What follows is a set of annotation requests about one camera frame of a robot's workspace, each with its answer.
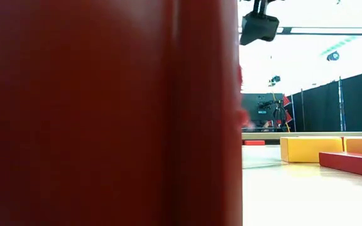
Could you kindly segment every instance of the white wall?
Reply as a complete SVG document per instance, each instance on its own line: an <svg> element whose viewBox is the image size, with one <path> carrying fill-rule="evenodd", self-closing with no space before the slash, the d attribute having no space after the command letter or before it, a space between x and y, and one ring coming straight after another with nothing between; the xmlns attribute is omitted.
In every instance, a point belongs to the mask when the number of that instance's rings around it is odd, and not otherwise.
<svg viewBox="0 0 362 226"><path fill-rule="evenodd" d="M285 24L284 26L362 25L362 20L359 19L362 18L361 16L353 19L343 10L355 11L356 14L362 15L362 5L357 5L357 10L354 7L359 1L341 0L341 6L343 4L346 6L340 8L337 8L339 5L330 4L330 2L333 0L275 2L270 4L268 12L273 10L274 13L269 14L278 16L281 24ZM329 9L323 9L324 13L320 13L320 8L325 5ZM293 6L301 11L297 9L297 13L293 13ZM341 17L336 16L336 9L340 9L339 16ZM239 18L247 13L247 10L251 10L251 6L245 9L240 8ZM267 81L274 75L281 76L282 81L273 88L273 91L289 95L298 92L301 88L309 89L338 80L339 77L347 78L361 74L362 36L337 49L340 54L338 61L328 62L326 55L321 56L323 51L346 38L347 36L278 35L270 43L258 40L247 46L240 46L239 56L244 78L243 92L271 92Z"/></svg>

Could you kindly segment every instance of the red flag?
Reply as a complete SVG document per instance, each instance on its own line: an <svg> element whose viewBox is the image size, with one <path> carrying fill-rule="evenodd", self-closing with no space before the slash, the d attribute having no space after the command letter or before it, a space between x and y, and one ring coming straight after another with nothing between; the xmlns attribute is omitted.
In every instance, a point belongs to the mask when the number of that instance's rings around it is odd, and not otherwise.
<svg viewBox="0 0 362 226"><path fill-rule="evenodd" d="M286 107L289 104L291 104L291 101L285 95L283 95L283 106Z"/></svg>
<svg viewBox="0 0 362 226"><path fill-rule="evenodd" d="M240 86L242 86L243 84L243 72L242 72L242 68L241 65L238 65L238 83ZM241 102L242 99L242 94L240 94L239 96L239 102ZM241 124L241 126L249 126L250 124L250 115L241 107L238 110L238 117L239 117L239 123Z"/></svg>
<svg viewBox="0 0 362 226"><path fill-rule="evenodd" d="M286 110L286 122L289 123L291 120L293 120L292 116L288 113Z"/></svg>

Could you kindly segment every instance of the metal pole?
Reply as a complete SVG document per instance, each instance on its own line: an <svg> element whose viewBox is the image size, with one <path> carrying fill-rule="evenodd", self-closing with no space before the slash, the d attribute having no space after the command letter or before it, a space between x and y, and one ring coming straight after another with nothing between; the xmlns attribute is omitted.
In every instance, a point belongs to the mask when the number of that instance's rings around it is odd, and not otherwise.
<svg viewBox="0 0 362 226"><path fill-rule="evenodd" d="M261 0L260 8L259 8L259 15L260 16L265 16L267 7L268 7L268 0Z"/></svg>
<svg viewBox="0 0 362 226"><path fill-rule="evenodd" d="M340 131L346 132L346 115L344 113L344 97L342 78L339 77L339 108L340 108Z"/></svg>
<svg viewBox="0 0 362 226"><path fill-rule="evenodd" d="M304 92L301 89L301 105L302 105L302 123L304 126L304 132L305 132L305 116L304 116Z"/></svg>
<svg viewBox="0 0 362 226"><path fill-rule="evenodd" d="M294 122L294 132L297 132L297 127L295 125L295 110L294 110L294 98L293 98L293 94L292 94L292 108L293 108L293 122Z"/></svg>
<svg viewBox="0 0 362 226"><path fill-rule="evenodd" d="M257 14L259 13L259 5L260 5L260 0L255 0L254 1L254 10L253 11L255 13L257 13Z"/></svg>

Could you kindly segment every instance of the red foam mat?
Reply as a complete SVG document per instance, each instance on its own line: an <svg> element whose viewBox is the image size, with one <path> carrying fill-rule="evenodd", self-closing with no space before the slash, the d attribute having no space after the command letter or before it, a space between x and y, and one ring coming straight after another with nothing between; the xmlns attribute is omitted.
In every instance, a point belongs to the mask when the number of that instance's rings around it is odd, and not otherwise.
<svg viewBox="0 0 362 226"><path fill-rule="evenodd" d="M362 175L362 154L319 153L319 164L328 168Z"/></svg>
<svg viewBox="0 0 362 226"><path fill-rule="evenodd" d="M244 145L251 145L251 146L265 145L265 141L244 141Z"/></svg>

